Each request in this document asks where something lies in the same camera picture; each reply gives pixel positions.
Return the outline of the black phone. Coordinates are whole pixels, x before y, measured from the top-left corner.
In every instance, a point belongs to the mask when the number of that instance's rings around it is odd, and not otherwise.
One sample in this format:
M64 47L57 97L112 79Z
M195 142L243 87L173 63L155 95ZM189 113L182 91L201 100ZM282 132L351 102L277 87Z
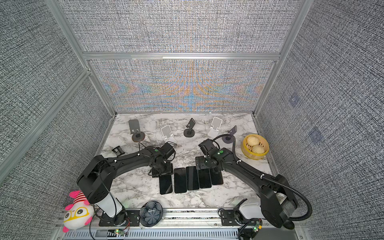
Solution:
M159 177L160 194L166 195L173 192L172 176L165 175Z
M175 194L187 192L186 168L174 169L174 184Z
M186 167L186 174L188 191L198 190L200 188L200 185L197 168L195 166Z
M210 169L210 177L212 185L216 186L224 184L222 172L220 170L216 168Z
M198 177L200 189L207 189L212 187L209 169L198 170Z

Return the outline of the purple round phone stand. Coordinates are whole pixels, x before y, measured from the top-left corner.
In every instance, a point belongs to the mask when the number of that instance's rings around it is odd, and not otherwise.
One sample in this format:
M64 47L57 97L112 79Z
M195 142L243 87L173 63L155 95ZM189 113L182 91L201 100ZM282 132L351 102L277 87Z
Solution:
M234 126L232 129L228 130L226 135L222 137L222 141L225 144L231 144L234 141L233 135L237 132L237 126Z

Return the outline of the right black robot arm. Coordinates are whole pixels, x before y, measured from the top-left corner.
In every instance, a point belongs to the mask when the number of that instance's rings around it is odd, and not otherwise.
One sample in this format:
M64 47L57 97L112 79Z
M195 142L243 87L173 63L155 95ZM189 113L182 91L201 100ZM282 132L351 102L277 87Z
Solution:
M242 161L236 155L235 144L232 150L220 149L215 146L214 140L206 139L199 144L199 148L203 156L196 157L198 170L225 171L242 180L256 192L264 219L274 227L281 228L288 222L304 221L312 216L310 201L290 187L285 177L274 177Z

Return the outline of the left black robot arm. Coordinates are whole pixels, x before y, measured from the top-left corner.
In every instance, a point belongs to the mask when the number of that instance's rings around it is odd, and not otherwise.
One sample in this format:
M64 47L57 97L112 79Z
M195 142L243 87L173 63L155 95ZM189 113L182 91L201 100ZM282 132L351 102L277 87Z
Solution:
M153 178L172 175L176 145L167 142L162 147L147 146L115 158L95 156L79 175L77 185L88 202L103 211L102 221L114 226L124 225L128 218L125 207L111 193L114 179L141 167L150 167L149 175Z

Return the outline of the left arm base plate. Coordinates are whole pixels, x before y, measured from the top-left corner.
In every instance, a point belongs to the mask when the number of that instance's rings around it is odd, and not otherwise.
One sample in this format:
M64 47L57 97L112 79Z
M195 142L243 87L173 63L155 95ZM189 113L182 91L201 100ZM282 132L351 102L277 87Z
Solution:
M138 227L140 225L139 210L123 210L115 218L103 213L99 221L99 227Z

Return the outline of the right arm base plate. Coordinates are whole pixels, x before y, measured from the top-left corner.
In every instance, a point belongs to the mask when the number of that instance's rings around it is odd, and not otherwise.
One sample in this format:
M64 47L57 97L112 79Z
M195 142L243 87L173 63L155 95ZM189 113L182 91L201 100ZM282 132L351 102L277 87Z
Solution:
M240 224L235 219L233 210L220 209L219 216L221 219L222 226L224 227L240 226Z

